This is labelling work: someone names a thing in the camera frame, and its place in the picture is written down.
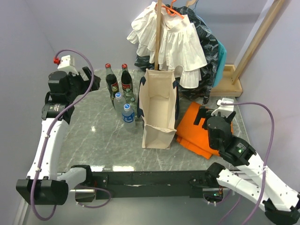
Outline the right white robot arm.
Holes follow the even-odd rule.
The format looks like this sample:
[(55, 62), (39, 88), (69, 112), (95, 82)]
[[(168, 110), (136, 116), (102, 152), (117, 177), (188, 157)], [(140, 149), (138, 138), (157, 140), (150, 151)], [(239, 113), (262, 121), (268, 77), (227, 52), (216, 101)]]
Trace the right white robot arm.
[(206, 183), (231, 189), (255, 203), (276, 225), (294, 225), (300, 218), (300, 194), (285, 184), (265, 165), (256, 150), (244, 139), (233, 135), (231, 122), (236, 112), (232, 105), (220, 105), (211, 110), (199, 107), (194, 125), (204, 119), (209, 146), (218, 150), (220, 157), (250, 180), (234, 174), (219, 163), (213, 163), (205, 172)]

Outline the coca-cola glass bottle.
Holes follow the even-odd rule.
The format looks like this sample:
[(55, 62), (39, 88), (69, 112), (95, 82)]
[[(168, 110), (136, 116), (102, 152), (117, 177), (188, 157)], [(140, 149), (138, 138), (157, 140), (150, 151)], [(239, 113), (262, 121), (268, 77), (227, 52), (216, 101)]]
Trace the coca-cola glass bottle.
[(112, 71), (110, 63), (106, 63), (105, 68), (106, 68), (105, 80), (106, 80), (107, 88), (110, 92), (110, 95), (112, 95), (112, 93), (113, 93), (112, 87), (116, 87), (117, 89), (119, 89), (118, 80), (117, 80), (117, 77), (115, 76), (114, 72)]
[(122, 64), (121, 85), (122, 85), (122, 89), (124, 92), (127, 89), (130, 89), (131, 91), (133, 91), (133, 80), (128, 71), (127, 64)]

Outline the blue-cap plastic bottle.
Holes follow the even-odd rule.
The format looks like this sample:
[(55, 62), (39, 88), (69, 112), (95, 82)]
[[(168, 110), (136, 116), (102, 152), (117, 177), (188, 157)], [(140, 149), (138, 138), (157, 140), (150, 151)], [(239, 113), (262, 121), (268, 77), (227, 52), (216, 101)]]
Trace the blue-cap plastic bottle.
[(126, 104), (126, 100), (120, 92), (116, 92), (113, 102), (117, 117), (119, 120), (122, 120), (122, 110)]
[(135, 132), (135, 112), (130, 104), (124, 104), (122, 110), (124, 127), (128, 132)]

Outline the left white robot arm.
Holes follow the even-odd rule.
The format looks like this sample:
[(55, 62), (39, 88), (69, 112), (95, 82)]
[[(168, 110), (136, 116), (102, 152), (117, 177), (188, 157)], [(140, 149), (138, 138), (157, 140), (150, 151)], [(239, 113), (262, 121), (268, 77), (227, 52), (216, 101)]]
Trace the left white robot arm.
[(56, 71), (48, 78), (49, 91), (42, 108), (42, 131), (37, 152), (25, 179), (18, 180), (16, 190), (28, 203), (35, 205), (63, 205), (71, 189), (80, 185), (91, 187), (94, 182), (89, 165), (74, 165), (58, 175), (60, 151), (69, 127), (78, 96), (91, 90), (98, 90), (101, 79), (93, 76), (88, 67), (83, 67), (87, 80), (80, 74)]

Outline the dark green glass bottle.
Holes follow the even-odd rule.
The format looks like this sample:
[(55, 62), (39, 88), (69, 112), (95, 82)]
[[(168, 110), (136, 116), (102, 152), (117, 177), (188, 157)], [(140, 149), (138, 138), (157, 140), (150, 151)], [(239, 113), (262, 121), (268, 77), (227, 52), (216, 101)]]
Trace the dark green glass bottle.
[(119, 87), (118, 86), (112, 86), (112, 94), (111, 94), (111, 101), (112, 101), (112, 105), (114, 106), (114, 99), (115, 99), (115, 95), (116, 93), (119, 92)]

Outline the clear chang bottle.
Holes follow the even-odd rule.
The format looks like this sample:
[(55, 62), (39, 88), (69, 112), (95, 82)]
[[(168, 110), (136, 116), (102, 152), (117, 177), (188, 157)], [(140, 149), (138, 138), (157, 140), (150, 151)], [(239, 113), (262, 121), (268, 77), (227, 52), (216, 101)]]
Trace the clear chang bottle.
[(125, 98), (127, 104), (130, 104), (131, 102), (135, 101), (135, 95), (130, 88), (125, 90), (124, 98)]
[(130, 104), (131, 108), (134, 110), (135, 120), (137, 120), (138, 119), (138, 117), (137, 117), (137, 102), (135, 100), (135, 97), (130, 98), (129, 104)]

